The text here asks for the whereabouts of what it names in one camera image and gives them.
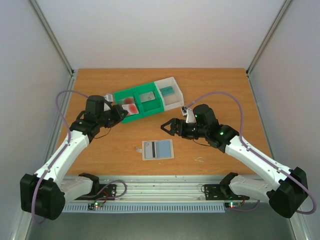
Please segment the card with red circles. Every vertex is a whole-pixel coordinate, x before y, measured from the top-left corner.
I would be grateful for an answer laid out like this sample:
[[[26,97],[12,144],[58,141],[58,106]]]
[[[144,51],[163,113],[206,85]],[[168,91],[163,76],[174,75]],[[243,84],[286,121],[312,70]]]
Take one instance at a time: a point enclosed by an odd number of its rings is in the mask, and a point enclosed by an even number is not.
[[[135,104],[125,104],[125,105],[122,105],[122,108],[128,111],[127,116],[139,114],[139,110]]]

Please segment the beige card holder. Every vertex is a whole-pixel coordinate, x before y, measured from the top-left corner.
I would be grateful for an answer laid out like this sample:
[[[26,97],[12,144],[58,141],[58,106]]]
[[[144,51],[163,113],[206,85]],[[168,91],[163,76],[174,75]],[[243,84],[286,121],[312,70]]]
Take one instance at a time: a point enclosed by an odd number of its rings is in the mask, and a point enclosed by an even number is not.
[[[142,154],[143,161],[166,160],[166,159],[173,159],[175,157],[172,139],[150,140],[150,141],[160,141],[161,158],[160,159],[145,160],[144,159],[144,147],[143,147],[143,143],[145,141],[142,141],[141,147],[136,147],[135,150],[136,150],[136,152]]]

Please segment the white card magnetic stripe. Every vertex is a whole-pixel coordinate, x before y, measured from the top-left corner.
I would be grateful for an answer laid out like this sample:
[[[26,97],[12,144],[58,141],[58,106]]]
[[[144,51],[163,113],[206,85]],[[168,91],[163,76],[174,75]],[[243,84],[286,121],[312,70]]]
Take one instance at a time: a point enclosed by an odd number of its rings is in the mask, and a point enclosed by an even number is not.
[[[145,160],[160,159],[161,156],[160,141],[144,141],[143,142],[143,157]]]

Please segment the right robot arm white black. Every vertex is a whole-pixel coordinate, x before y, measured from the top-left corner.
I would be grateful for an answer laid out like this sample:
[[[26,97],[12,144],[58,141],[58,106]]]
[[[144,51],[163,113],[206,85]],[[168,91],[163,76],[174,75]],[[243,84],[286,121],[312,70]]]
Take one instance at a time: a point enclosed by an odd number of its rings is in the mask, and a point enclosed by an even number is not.
[[[304,170],[276,162],[253,147],[234,128],[220,124],[206,104],[182,110],[186,119],[172,118],[160,128],[171,136],[188,140],[203,138],[210,147],[239,160],[261,177],[261,180],[253,180],[229,173],[220,182],[220,191],[225,198],[239,195],[260,200],[288,219],[298,212],[308,197]]]

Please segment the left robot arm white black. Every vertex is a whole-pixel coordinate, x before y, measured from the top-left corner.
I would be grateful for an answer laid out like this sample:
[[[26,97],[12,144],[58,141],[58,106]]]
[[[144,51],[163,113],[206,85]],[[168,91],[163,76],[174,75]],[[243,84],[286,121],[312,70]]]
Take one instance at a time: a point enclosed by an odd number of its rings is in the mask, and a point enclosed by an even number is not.
[[[67,183],[63,183],[63,179],[101,128],[111,129],[127,115],[128,111],[120,104],[113,105],[100,95],[89,96],[85,109],[69,126],[67,136],[56,152],[34,174],[25,174],[21,178],[21,209],[32,217],[55,220],[67,203],[78,198],[96,199],[103,191],[99,177],[82,173]]]

